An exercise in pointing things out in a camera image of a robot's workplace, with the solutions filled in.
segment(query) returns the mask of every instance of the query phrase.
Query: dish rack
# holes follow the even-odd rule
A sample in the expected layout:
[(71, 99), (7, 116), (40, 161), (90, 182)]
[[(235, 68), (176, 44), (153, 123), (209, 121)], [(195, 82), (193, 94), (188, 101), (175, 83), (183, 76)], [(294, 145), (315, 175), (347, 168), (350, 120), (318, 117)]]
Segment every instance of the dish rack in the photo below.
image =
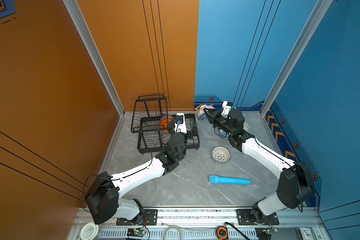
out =
[[(139, 153), (159, 152), (163, 149), (171, 134), (175, 133), (172, 121), (174, 117), (175, 115), (168, 115), (167, 98), (162, 94), (138, 97), (132, 115), (131, 132), (139, 133)], [(185, 114), (184, 117), (188, 137), (187, 149), (198, 150), (200, 139), (196, 117), (194, 114)]]

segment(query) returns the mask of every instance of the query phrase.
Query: mounting plate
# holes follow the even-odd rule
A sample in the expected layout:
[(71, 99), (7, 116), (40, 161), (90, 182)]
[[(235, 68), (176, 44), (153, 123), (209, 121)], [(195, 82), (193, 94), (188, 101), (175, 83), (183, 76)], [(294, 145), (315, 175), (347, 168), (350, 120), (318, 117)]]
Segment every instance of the mounting plate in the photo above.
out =
[[(147, 226), (156, 225), (157, 221), (157, 209), (146, 209), (145, 216), (147, 217)], [(116, 225), (118, 226), (131, 226), (134, 225), (129, 220), (125, 218), (117, 218)]]
[[(251, 219), (251, 209), (236, 209), (237, 220), (239, 225), (257, 225)], [(277, 218), (276, 213), (271, 214), (270, 222), (272, 225), (279, 225), (279, 219)]]

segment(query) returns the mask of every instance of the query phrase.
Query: white cable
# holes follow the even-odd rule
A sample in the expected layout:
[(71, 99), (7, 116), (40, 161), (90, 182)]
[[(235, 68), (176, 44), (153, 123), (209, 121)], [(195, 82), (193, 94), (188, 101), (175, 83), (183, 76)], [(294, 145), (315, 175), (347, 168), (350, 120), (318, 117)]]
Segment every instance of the white cable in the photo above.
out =
[[(168, 227), (178, 227), (178, 226), (175, 226), (175, 225), (168, 225), (168, 224), (165, 224), (166, 226)], [(214, 231), (216, 230), (216, 228), (202, 228), (202, 229), (197, 229), (197, 228), (185, 228), (185, 227), (178, 227), (180, 229), (183, 229), (183, 230), (187, 230), (187, 231), (194, 231), (194, 232), (209, 232), (209, 231)]]
[(167, 234), (168, 230), (170, 230), (170, 229), (172, 229), (172, 228), (174, 228), (174, 229), (176, 229), (177, 231), (179, 231), (179, 233), (180, 233), (180, 240), (183, 240), (183, 234), (181, 233), (180, 228), (178, 228), (177, 226), (169, 226), (169, 227), (164, 231), (164, 233), (163, 233), (163, 240), (165, 240), (165, 235)]

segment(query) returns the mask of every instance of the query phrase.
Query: white robot arm segment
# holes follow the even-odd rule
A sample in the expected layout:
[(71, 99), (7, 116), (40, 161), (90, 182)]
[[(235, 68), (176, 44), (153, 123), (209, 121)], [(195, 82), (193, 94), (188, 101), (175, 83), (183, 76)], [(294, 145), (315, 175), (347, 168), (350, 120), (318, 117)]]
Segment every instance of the white robot arm segment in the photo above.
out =
[(268, 168), (277, 179), (280, 178), (283, 169), (288, 169), (295, 164), (295, 161), (281, 156), (277, 152), (261, 144), (254, 137), (243, 142), (241, 149), (245, 154), (253, 157)]
[(151, 161), (148, 161), (138, 167), (111, 175), (111, 180), (114, 186), (120, 188), (119, 197), (122, 197), (127, 192), (144, 182), (161, 177), (164, 174), (164, 170), (165, 168), (163, 167), (163, 163), (154, 157)]

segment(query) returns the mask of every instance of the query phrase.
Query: marble floor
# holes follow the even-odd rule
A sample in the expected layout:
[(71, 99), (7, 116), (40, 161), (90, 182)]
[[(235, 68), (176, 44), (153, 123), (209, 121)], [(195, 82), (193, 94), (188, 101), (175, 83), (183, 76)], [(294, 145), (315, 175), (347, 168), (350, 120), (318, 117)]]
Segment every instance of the marble floor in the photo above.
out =
[[(269, 128), (263, 124), (259, 112), (244, 111), (247, 122), (256, 138), (275, 150), (275, 140)], [(132, 113), (125, 113), (125, 121), (107, 167), (109, 174), (115, 174), (139, 166), (150, 160), (151, 155), (137, 150), (138, 133), (131, 133)], [(278, 180), (266, 167), (250, 156), (233, 148), (227, 139), (216, 135), (207, 121), (198, 121), (200, 148), (188, 149), (187, 157), (172, 172), (150, 180), (124, 195), (125, 199), (138, 199), (143, 206), (163, 205), (239, 205), (251, 206), (258, 200), (272, 194)], [(217, 163), (211, 156), (212, 150), (222, 146), (230, 151), (226, 163)], [(251, 180), (250, 185), (210, 184), (210, 175), (239, 177)]]

